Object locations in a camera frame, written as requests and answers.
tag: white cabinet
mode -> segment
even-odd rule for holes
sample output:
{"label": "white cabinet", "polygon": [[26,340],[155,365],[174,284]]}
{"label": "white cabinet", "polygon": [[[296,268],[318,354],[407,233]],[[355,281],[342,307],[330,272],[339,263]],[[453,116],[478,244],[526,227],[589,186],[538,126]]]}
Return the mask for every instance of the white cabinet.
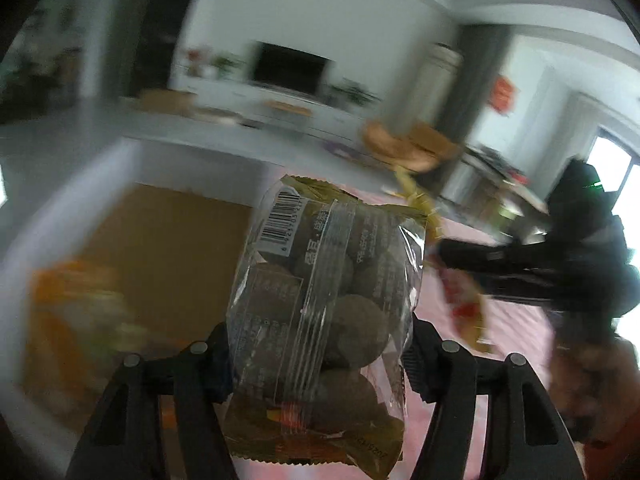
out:
{"label": "white cabinet", "polygon": [[[311,99],[238,81],[209,80],[187,75],[175,76],[171,88],[196,93],[198,106],[232,110],[246,118],[295,128],[313,137],[343,142],[359,150],[364,149],[360,139],[365,121],[363,117]],[[265,105],[265,102],[270,100],[308,108],[312,115],[304,118],[286,112],[275,112]]]}

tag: potted plant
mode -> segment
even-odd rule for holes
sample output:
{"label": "potted plant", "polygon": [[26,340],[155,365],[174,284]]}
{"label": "potted plant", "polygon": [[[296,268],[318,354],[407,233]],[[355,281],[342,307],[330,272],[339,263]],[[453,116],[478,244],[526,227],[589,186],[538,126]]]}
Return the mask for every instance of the potted plant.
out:
{"label": "potted plant", "polygon": [[379,97],[367,91],[366,86],[346,78],[342,85],[331,85],[330,90],[338,106],[346,111],[349,111],[350,105],[364,108],[375,101],[380,101]]}
{"label": "potted plant", "polygon": [[234,69],[244,65],[244,62],[238,57],[228,52],[221,52],[211,58],[211,65],[218,69],[218,79],[226,79]]}

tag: window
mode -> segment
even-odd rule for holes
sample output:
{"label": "window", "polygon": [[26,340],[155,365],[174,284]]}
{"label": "window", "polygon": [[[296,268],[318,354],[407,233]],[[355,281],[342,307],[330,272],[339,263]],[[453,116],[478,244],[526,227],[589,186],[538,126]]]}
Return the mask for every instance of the window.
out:
{"label": "window", "polygon": [[4,191],[4,180],[2,179],[2,167],[0,167],[0,207],[6,202],[6,192]]}
{"label": "window", "polygon": [[[598,171],[604,191],[617,193],[611,211],[620,216],[626,246],[635,252],[631,264],[640,269],[640,156],[605,130],[600,133],[587,163]],[[640,348],[640,306],[620,319],[617,332]]]}

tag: snack bag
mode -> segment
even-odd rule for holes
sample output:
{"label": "snack bag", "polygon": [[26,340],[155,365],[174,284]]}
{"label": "snack bag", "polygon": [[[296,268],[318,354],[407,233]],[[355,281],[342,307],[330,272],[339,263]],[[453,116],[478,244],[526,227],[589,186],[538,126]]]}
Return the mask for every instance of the snack bag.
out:
{"label": "snack bag", "polygon": [[34,274],[22,386],[65,424],[84,426],[125,355],[175,350],[136,322],[113,269],[71,260]]}
{"label": "snack bag", "polygon": [[263,199],[227,312],[236,456],[343,462],[385,479],[402,449],[400,355],[426,216],[285,176]]}
{"label": "snack bag", "polygon": [[453,326],[460,338],[473,350],[492,352],[492,345],[485,339],[482,292],[476,282],[462,270],[447,269],[435,257],[430,263],[440,278]]}

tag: plastic packaging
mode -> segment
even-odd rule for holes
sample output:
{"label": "plastic packaging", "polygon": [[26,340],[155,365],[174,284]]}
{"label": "plastic packaging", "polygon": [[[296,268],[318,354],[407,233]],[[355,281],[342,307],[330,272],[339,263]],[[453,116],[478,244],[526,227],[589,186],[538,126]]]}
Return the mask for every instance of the plastic packaging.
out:
{"label": "plastic packaging", "polygon": [[257,211],[227,313],[232,454],[344,462],[385,479],[404,431],[400,365],[426,216],[284,177]]}
{"label": "plastic packaging", "polygon": [[[410,207],[426,215],[426,245],[435,247],[442,238],[442,226],[433,202],[404,168],[396,167],[396,179],[402,188],[400,196],[404,197]],[[449,314],[460,339],[473,350],[492,352],[493,347],[486,339],[482,291],[476,282],[462,270],[447,269],[434,253],[425,254],[425,260],[436,272],[442,284]]]}

